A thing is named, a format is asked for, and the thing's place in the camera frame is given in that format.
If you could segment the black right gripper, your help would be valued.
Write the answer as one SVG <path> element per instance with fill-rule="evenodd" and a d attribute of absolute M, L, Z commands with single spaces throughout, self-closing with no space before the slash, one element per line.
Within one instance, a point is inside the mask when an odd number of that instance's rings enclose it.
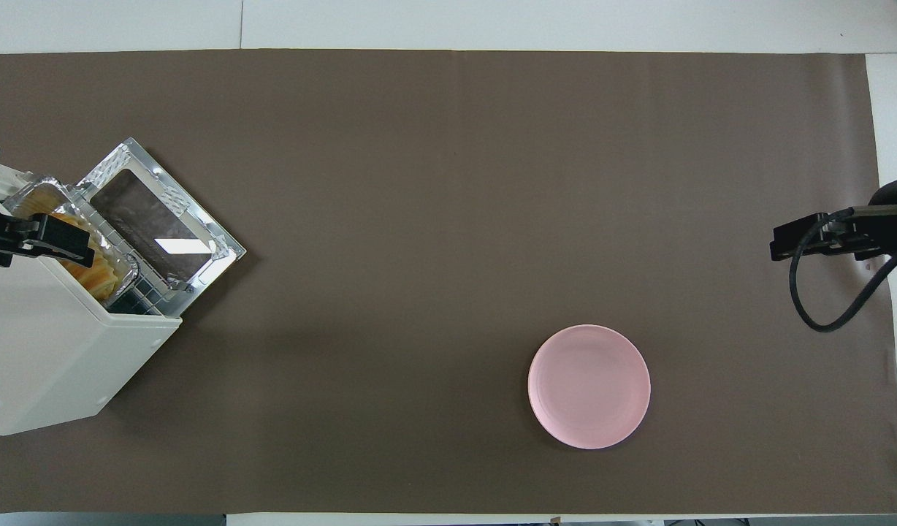
<path fill-rule="evenodd" d="M 897 251 L 897 180 L 873 194 L 867 205 L 853 207 L 853 213 L 833 220 L 826 227 L 814 226 L 828 213 L 813 213 L 772 229 L 770 259 L 792 259 L 802 239 L 812 231 L 803 254 L 852 254 L 857 261 L 892 256 Z"/>

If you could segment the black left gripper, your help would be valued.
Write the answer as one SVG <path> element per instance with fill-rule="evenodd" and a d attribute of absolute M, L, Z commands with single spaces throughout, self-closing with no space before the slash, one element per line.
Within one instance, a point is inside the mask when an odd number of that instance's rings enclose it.
<path fill-rule="evenodd" d="M 14 254 L 32 254 L 70 261 L 81 267 L 93 265 L 95 252 L 89 233 L 74 219 L 58 213 L 35 213 L 22 220 L 0 211 L 0 267 L 10 267 Z"/>

